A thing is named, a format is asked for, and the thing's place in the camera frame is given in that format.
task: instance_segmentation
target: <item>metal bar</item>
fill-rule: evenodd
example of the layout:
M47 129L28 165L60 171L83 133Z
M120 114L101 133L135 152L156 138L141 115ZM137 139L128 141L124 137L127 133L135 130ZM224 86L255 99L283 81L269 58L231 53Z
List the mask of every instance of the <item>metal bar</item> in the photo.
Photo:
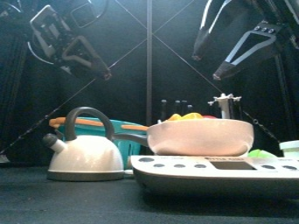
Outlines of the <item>metal bar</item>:
M280 85L280 93L283 97L283 103L284 103L284 113L285 113L285 126L288 130L288 137L292 139L296 139L296 131L295 131L295 116L292 112L292 104L289 101L289 94L287 91L287 84L285 84L285 70L284 70L284 65L283 65L283 60L281 60L281 55L277 54L275 56L275 67L276 67L276 76L279 80L279 85Z
M147 0L147 87L145 87L145 125L152 125L152 0Z

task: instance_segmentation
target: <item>kettle base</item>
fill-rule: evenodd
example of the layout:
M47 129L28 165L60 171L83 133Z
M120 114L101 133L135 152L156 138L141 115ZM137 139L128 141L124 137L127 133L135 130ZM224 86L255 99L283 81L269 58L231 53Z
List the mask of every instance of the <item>kettle base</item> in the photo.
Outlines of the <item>kettle base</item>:
M113 172L64 172L48 171L47 179L59 181L107 181L124 178L123 171Z

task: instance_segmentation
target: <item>yellow fruit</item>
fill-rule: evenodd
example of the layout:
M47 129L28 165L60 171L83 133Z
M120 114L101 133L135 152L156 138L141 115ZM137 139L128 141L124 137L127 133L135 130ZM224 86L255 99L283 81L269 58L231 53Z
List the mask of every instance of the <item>yellow fruit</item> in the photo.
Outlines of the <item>yellow fruit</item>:
M201 119L203 116L199 113L189 113L187 115L184 115L180 120L191 120L191 119Z
M177 115L177 114L173 114L173 115L168 118L167 121L177 121L177 120L180 120L180 119L181 119L181 116Z

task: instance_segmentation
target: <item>kettle spout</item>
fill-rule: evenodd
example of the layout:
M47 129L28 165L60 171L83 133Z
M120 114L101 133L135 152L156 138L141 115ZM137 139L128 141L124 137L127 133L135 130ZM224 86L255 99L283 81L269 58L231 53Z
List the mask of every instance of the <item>kettle spout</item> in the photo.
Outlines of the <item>kettle spout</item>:
M41 141L43 144L57 153L60 153L68 147L68 145L53 134L47 134Z

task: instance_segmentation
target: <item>button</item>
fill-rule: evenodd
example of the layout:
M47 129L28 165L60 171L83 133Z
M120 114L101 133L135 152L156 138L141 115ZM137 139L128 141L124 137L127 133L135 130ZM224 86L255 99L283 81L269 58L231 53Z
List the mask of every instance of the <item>button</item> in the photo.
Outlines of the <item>button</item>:
M271 33L275 33L276 32L276 30L275 29L269 29L268 30L268 33L271 34Z
M185 165L184 164L176 164L173 167L175 168L183 168Z
M139 158L139 162L153 162L155 160L151 157Z
M283 165L283 167L288 170L296 171L298 169L291 165Z
M205 164L196 164L193 167L195 167L195 168L205 168L207 165L205 165Z
M153 167L164 167L164 164L155 164Z
M267 169L271 169L271 170L275 169L275 167L273 167L272 165L268 165L268 164L261 165L261 167L264 167L264 168L267 168Z

